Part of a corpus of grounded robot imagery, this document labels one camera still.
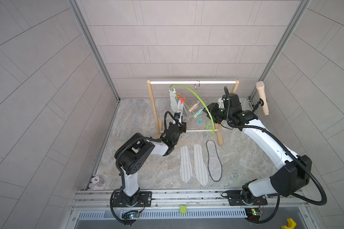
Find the white striped insole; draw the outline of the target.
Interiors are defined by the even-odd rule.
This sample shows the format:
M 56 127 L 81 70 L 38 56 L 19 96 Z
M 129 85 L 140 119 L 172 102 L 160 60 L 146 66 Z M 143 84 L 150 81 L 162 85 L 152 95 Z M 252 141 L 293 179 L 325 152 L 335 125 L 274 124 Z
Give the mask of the white striped insole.
M 203 160 L 202 147 L 199 144 L 194 145 L 194 166 L 196 179 L 200 185 L 207 185 L 208 173 Z
M 181 147 L 181 165 L 180 165 L 180 175 L 184 183 L 188 183 L 192 175 L 192 166 L 189 157 L 189 150 L 187 146 Z

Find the white textured foam insole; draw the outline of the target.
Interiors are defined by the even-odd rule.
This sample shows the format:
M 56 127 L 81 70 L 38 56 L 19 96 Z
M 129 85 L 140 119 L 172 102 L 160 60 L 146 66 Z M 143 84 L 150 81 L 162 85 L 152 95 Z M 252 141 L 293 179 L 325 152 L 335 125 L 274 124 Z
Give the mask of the white textured foam insole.
M 177 113 L 183 112 L 183 104 L 181 103 L 181 99 L 177 98 L 178 94 L 175 90 L 175 88 L 173 88 L 173 90 L 170 90 L 170 104 L 171 104 L 171 109 L 173 112 Z

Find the green clip hanger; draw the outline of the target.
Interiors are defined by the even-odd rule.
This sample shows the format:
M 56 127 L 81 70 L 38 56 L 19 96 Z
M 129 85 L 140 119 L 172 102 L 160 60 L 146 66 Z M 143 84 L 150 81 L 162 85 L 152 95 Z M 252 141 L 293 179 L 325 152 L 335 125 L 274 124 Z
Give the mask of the green clip hanger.
M 214 135 L 214 133 L 216 132 L 216 129 L 215 129 L 215 123 L 214 123 L 214 119 L 212 117 L 212 114 L 211 112 L 209 111 L 209 109 L 207 108 L 207 105 L 205 104 L 205 102 L 201 99 L 201 97 L 195 92 L 193 91 L 191 88 L 185 86 L 184 84 L 179 84 L 178 81 L 173 81 L 170 85 L 170 87 L 172 87 L 173 85 L 179 85 L 179 86 L 182 86 L 184 87 L 185 89 L 189 90 L 198 100 L 199 102 L 203 105 L 204 109 L 207 111 L 208 113 L 208 116 L 210 117 L 210 123 L 212 124 L 212 127 L 210 128 L 212 130 L 212 135 Z

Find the dark grey felt insole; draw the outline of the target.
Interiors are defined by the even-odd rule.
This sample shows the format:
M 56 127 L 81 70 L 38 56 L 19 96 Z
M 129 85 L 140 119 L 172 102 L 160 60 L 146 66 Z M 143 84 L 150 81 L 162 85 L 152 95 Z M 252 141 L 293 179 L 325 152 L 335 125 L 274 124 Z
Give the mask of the dark grey felt insole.
M 205 145 L 208 153 L 208 173 L 214 182 L 219 182 L 222 178 L 223 167 L 216 143 L 213 140 L 208 140 Z

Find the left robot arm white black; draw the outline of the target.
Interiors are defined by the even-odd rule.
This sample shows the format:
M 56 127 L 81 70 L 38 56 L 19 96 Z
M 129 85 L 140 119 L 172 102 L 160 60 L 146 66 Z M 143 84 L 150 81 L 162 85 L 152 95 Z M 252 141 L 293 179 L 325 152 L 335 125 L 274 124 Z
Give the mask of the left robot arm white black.
M 112 207 L 149 207 L 152 192 L 141 191 L 138 185 L 138 171 L 150 155 L 167 156 L 174 150 L 180 135 L 186 132 L 181 112 L 164 114 L 165 130 L 158 139 L 133 135 L 115 153 L 116 167 L 121 176 L 122 186 L 113 191 L 110 198 Z

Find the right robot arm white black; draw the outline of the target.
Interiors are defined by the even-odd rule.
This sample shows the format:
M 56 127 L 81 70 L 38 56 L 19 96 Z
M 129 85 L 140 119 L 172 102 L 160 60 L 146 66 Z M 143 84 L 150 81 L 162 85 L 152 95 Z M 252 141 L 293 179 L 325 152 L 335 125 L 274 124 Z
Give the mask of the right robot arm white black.
M 272 134 L 255 115 L 254 111 L 242 110 L 239 96 L 230 93 L 224 87 L 224 94 L 219 103 L 211 103 L 208 115 L 214 123 L 223 121 L 232 129 L 238 129 L 248 135 L 271 159 L 277 172 L 267 178 L 253 180 L 242 187 L 241 199 L 251 204 L 264 195 L 294 196 L 310 204 L 323 206 L 327 195 L 316 177 L 311 173 L 312 161 L 308 156 L 299 156 L 286 147 Z M 297 191 L 312 181 L 320 193 L 320 200 L 312 200 L 297 194 Z

